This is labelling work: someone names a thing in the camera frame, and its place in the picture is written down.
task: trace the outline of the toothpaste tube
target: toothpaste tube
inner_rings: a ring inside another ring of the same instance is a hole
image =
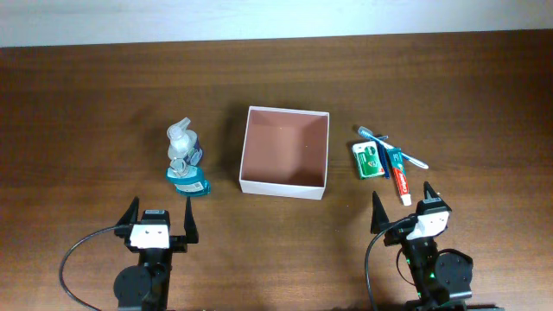
[[[396,178],[399,197],[405,206],[409,206],[411,205],[411,195],[409,194],[409,185],[407,185],[407,177],[405,176],[404,160],[401,156],[401,149],[387,149],[386,152],[388,153],[388,157],[390,157],[391,170]]]

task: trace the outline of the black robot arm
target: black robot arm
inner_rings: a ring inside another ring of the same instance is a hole
[[[146,210],[137,221],[138,198],[117,225],[127,225],[116,230],[116,236],[124,239],[127,248],[138,253],[138,265],[125,268],[116,277],[113,292],[120,311],[167,310],[169,277],[173,253],[187,252],[188,244],[199,242],[198,230],[192,214],[192,204],[187,198],[183,236],[169,236],[169,213],[165,210]]]
[[[447,229],[451,208],[430,184],[424,182],[424,200],[418,202],[416,212],[395,223],[388,220],[376,192],[372,194],[372,208],[371,233],[378,236],[383,233],[385,246],[402,246],[401,251],[416,286],[419,300],[407,302],[404,309],[466,310],[465,300],[473,295],[470,288],[473,259],[453,249],[438,251],[434,238]],[[365,269],[369,296],[372,297],[368,282],[368,256]]]

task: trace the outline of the open cardboard box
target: open cardboard box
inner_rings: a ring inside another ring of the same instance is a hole
[[[242,192],[320,200],[327,186],[329,122],[328,112],[251,106]]]

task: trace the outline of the green toothpaste box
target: green toothpaste box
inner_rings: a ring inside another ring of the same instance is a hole
[[[362,180],[384,174],[375,142],[356,143],[353,145],[352,151],[357,162],[359,177]]]

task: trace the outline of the blue toothbrush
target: blue toothbrush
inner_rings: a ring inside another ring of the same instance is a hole
[[[381,141],[380,139],[376,138],[375,136],[373,136],[372,131],[367,129],[365,126],[360,126],[359,129],[357,130],[357,133],[359,135],[361,135],[363,138],[372,139],[373,141],[375,141],[377,143],[380,143],[386,149],[393,149],[394,148],[394,146],[390,145],[389,143],[385,143],[385,142]],[[417,165],[419,168],[424,168],[424,169],[429,168],[429,166],[425,162],[417,160],[416,158],[414,158],[410,155],[406,155],[403,152],[401,153],[401,155],[405,158],[405,160]]]

